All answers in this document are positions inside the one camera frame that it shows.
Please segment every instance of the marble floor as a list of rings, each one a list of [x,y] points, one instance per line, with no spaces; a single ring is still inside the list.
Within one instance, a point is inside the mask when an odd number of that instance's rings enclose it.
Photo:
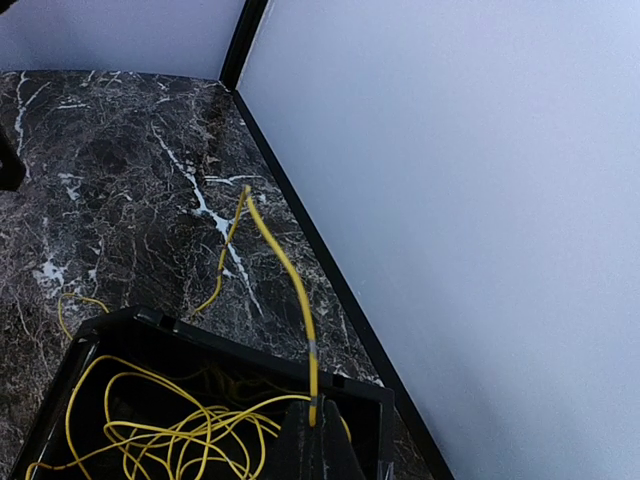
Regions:
[[[321,368],[381,384],[280,190],[219,83],[124,72],[0,74],[0,124],[28,167],[0,192],[0,478],[68,340],[62,292],[184,318],[211,294],[243,185],[306,282]],[[295,292],[244,215],[201,328],[306,361]],[[99,313],[67,302],[71,329]],[[430,478],[396,415],[399,480]]]

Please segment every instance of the white wall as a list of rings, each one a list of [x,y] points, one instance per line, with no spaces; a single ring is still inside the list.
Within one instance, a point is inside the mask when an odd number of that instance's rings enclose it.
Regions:
[[[123,70],[217,79],[244,0],[19,0],[0,70]]]
[[[240,91],[458,479],[640,476],[638,7],[261,26]]]

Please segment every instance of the yellow cable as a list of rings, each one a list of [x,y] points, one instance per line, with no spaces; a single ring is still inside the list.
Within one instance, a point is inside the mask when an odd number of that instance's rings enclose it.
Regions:
[[[63,293],[62,295],[60,295],[60,297],[58,298],[58,322],[60,322],[62,331],[67,335],[67,337],[69,337],[70,340],[73,340],[73,335],[71,335],[71,332],[65,325],[64,319],[62,318],[62,299],[63,298],[77,298],[78,300],[82,300],[83,302],[94,303],[96,305],[99,305],[100,308],[104,310],[104,313],[109,313],[109,309],[107,308],[107,306],[104,303],[102,303],[100,300],[96,300],[95,298],[83,297],[76,293]]]
[[[245,187],[247,194],[250,192],[249,187]],[[304,325],[307,331],[307,340],[309,342],[309,390],[311,395],[311,406],[309,407],[309,425],[314,427],[316,425],[316,410],[318,408],[318,357],[316,347],[316,330],[313,324],[313,316],[311,315],[311,306],[309,305],[309,297],[307,291],[304,289],[304,284],[300,275],[296,271],[287,254],[284,253],[282,247],[278,244],[278,241],[271,234],[267,226],[265,225],[258,209],[253,203],[253,199],[249,196],[247,198],[247,205],[249,206],[249,212],[255,222],[258,230],[267,241],[271,249],[278,256],[278,259],[287,270],[287,273],[293,281],[293,285],[298,293],[298,301],[300,302],[300,308],[302,309],[302,317],[304,319]]]
[[[317,416],[317,408],[318,408],[318,353],[317,353],[317,344],[316,344],[316,331],[315,326],[313,324],[313,316],[311,315],[311,306],[309,305],[309,297],[307,296],[307,292],[304,288],[304,284],[302,283],[302,279],[300,275],[296,271],[296,268],[293,266],[287,254],[284,252],[278,241],[269,231],[269,228],[265,225],[262,217],[260,216],[260,212],[256,208],[253,199],[251,198],[251,187],[248,185],[244,187],[242,194],[240,195],[240,199],[238,200],[238,206],[236,208],[236,216],[233,221],[233,226],[231,227],[231,231],[227,237],[227,241],[224,244],[222,249],[222,253],[220,254],[220,260],[218,262],[218,278],[216,289],[213,292],[213,295],[196,308],[191,315],[191,321],[193,321],[193,317],[202,312],[205,308],[211,305],[215,299],[220,294],[220,290],[222,288],[222,272],[224,271],[224,260],[227,254],[227,249],[229,243],[231,243],[231,239],[233,238],[233,234],[236,231],[238,226],[238,222],[240,221],[240,214],[242,213],[242,208],[246,201],[249,206],[249,212],[251,213],[251,218],[253,218],[254,223],[260,230],[260,233],[267,241],[271,249],[274,251],[285,270],[291,277],[293,281],[293,285],[298,294],[298,301],[300,302],[300,308],[302,309],[302,317],[304,319],[305,329],[307,332],[307,341],[309,342],[309,393],[311,396],[311,406],[309,407],[309,425],[314,427],[316,424],[316,416]]]
[[[81,389],[82,385],[88,378],[91,371],[96,367],[96,365],[98,365],[100,362],[105,360],[112,360],[112,361],[119,362],[135,371],[121,372],[119,374],[116,374],[110,379],[105,389],[104,407],[105,407],[105,416],[106,416],[107,422],[104,426],[104,432],[107,438],[112,442],[112,444],[80,457],[77,451],[75,450],[75,447],[71,440],[71,435],[70,435],[71,411],[73,409],[73,406],[76,400],[75,394]],[[161,387],[168,389],[169,391],[181,396],[185,400],[191,403],[194,403],[194,405],[197,407],[197,410],[194,411],[189,416],[187,416],[181,422],[169,428],[162,428],[154,425],[144,425],[144,424],[128,422],[128,421],[112,420],[109,412],[110,392],[116,381],[127,376],[140,378],[142,380],[151,381],[157,385],[160,385]],[[147,471],[145,470],[145,468],[141,463],[143,458],[149,458],[151,460],[161,463],[164,466],[165,470],[167,471],[167,474],[170,480],[181,480],[186,469],[198,463],[200,464],[200,471],[198,472],[198,476],[196,478],[201,478],[200,474],[204,472],[204,469],[206,468],[206,464],[209,461],[226,462],[229,465],[229,467],[233,470],[233,472],[238,476],[238,478],[245,479],[245,480],[254,480],[258,478],[258,475],[263,470],[263,467],[266,461],[266,443],[264,439],[264,433],[269,433],[272,436],[277,436],[277,433],[275,431],[272,431],[269,427],[267,427],[267,425],[275,428],[276,430],[280,429],[280,427],[275,422],[273,422],[273,420],[268,419],[267,417],[261,414],[258,414],[256,412],[269,404],[280,402],[280,401],[286,401],[286,400],[310,401],[311,398],[304,395],[282,395],[279,397],[270,398],[268,400],[265,400],[263,402],[260,402],[259,404],[252,406],[251,408],[248,408],[244,411],[239,411],[239,412],[231,412],[228,410],[227,407],[224,407],[221,405],[203,407],[201,404],[195,401],[195,399],[191,395],[189,395],[186,391],[184,391],[183,389],[175,385],[173,382],[165,379],[161,375],[158,375],[156,373],[150,372],[143,368],[137,367],[136,365],[130,362],[127,362],[126,360],[122,360],[118,357],[104,355],[95,359],[89,365],[87,370],[82,374],[82,376],[80,377],[80,380],[76,385],[76,388],[74,389],[71,399],[69,400],[69,405],[67,407],[67,414],[65,416],[65,430],[67,434],[67,444],[75,460],[71,463],[68,463],[62,466],[50,466],[41,462],[35,462],[29,466],[27,470],[26,480],[31,480],[33,471],[36,467],[42,467],[48,470],[57,471],[57,470],[64,470],[72,466],[78,466],[83,471],[87,479],[91,480],[91,476],[89,475],[88,471],[84,467],[83,462],[93,457],[94,455],[108,451],[113,448],[117,448],[120,451],[122,451],[123,471],[125,472],[125,475],[129,480],[136,480],[136,476],[138,472],[141,472],[146,479],[151,480],[149,474],[147,473]],[[185,427],[188,423],[191,423],[203,417],[206,419],[205,422],[200,423],[197,427],[192,428],[191,430],[182,431],[183,427]],[[247,449],[244,443],[242,442],[242,440],[233,431],[236,425],[238,425],[240,422],[244,420],[250,421],[256,426],[256,431],[257,431],[259,443],[260,443],[260,449],[261,449],[260,460],[257,467],[255,467],[255,470],[253,471],[251,468],[251,461],[247,453]],[[344,419],[342,420],[342,422],[345,426],[345,430],[350,440],[350,433],[349,433],[348,426],[344,421]],[[119,428],[130,428],[133,430],[131,430],[129,438],[125,438],[120,433],[118,433]],[[148,432],[148,433],[138,434],[139,431]],[[214,435],[214,432],[216,431],[221,431],[221,433],[218,434],[215,438],[212,438]],[[238,442],[241,449],[244,451],[244,454],[245,454],[244,464],[229,458],[223,450],[221,450],[218,446],[215,445],[216,442],[218,442],[220,439],[224,438],[226,435],[229,435],[229,434],[232,435],[232,437],[234,437],[236,442]],[[156,441],[161,440],[163,437],[168,438],[169,440],[163,443],[154,445]],[[140,443],[141,440],[148,440],[148,441],[146,443]],[[185,447],[183,447],[182,452],[180,453],[180,459],[177,464],[177,468],[175,469],[175,475],[174,475],[173,469],[171,466],[171,454],[168,454],[166,459],[162,459],[157,455],[153,455],[149,453],[148,450],[150,448],[171,447],[172,445],[175,444],[175,442],[185,442],[185,445],[187,443],[193,442],[204,448],[203,448],[202,457],[191,459],[183,464],[184,453],[186,449]],[[131,447],[142,449],[142,451],[139,453],[137,458],[133,454],[133,452],[130,451]],[[219,456],[216,456],[216,457],[209,456],[208,455],[209,450],[216,452]],[[133,463],[133,470],[131,470],[128,467],[127,460]]]
[[[244,202],[247,198],[247,194],[249,191],[245,188],[242,190],[240,194],[240,199],[238,200],[238,206],[236,207],[236,216],[233,219],[233,225],[231,225],[231,230],[229,231],[229,235],[227,235],[227,240],[224,242],[224,246],[222,247],[222,252],[220,253],[220,260],[218,260],[218,274],[216,278],[216,289],[213,292],[213,295],[209,297],[209,299],[196,308],[191,314],[191,323],[193,323],[194,317],[215,302],[218,295],[220,295],[220,291],[222,290],[222,275],[224,273],[224,261],[227,257],[227,250],[229,249],[229,245],[231,244],[231,240],[233,240],[233,236],[236,233],[236,229],[238,228],[238,223],[240,223],[240,214],[242,213],[242,207],[244,207]]]

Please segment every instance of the black plastic bin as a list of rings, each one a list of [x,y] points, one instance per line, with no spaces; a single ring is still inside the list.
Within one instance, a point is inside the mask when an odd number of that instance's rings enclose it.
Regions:
[[[215,399],[216,404],[248,408],[274,396],[274,392],[306,394],[308,391],[306,365],[239,345],[147,307],[126,308],[83,322],[50,386],[10,479],[24,479],[29,464],[34,461],[50,465],[73,461],[65,440],[66,408],[84,370],[102,355],[117,356],[169,378],[203,404],[211,404]],[[80,389],[71,423],[71,434],[80,455],[109,444],[102,430],[103,394],[109,379],[125,370],[126,367],[117,362],[103,362]],[[243,388],[233,396],[220,391],[215,381],[220,375],[238,380]],[[352,446],[365,477],[392,479],[393,392],[324,372],[320,373],[319,383],[320,391],[336,402],[349,425]],[[123,381],[113,391],[112,398],[111,411],[119,420],[171,424],[188,413],[184,400],[151,382]],[[286,405],[275,405],[263,413],[280,423],[285,409]],[[252,451],[258,445],[248,444],[247,448]],[[126,478],[122,472],[122,454],[117,451],[97,455],[84,465],[93,480]],[[152,477],[166,478],[166,472],[160,471]],[[33,480],[60,478],[85,477],[77,467],[58,472],[39,468],[33,476]],[[203,478],[237,477],[221,464],[208,467]]]

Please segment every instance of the black container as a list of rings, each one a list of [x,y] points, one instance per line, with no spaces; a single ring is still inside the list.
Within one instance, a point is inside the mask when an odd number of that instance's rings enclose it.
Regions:
[[[167,317],[146,307],[131,307],[83,322],[69,347],[10,479],[23,480],[30,463],[41,461],[63,465],[73,461],[65,439],[65,413],[73,389],[93,360],[113,355],[169,378],[205,405],[219,404],[245,409],[285,392],[308,392],[308,369]],[[109,379],[129,370],[117,362],[105,361],[90,373],[75,401],[71,435],[82,456],[109,444],[103,395]],[[233,388],[233,395],[225,388]],[[393,392],[321,372],[320,392],[336,402],[349,425],[352,446],[367,479],[393,478]],[[170,425],[193,410],[179,397],[151,382],[123,380],[112,393],[113,418],[147,424]],[[281,423],[287,402],[262,411]],[[258,448],[247,443],[253,453]],[[124,479],[122,454],[110,451],[83,463],[93,480]],[[152,478],[167,478],[165,471]],[[72,467],[64,471],[37,469],[33,480],[84,479]],[[206,479],[236,479],[225,464],[209,463]]]

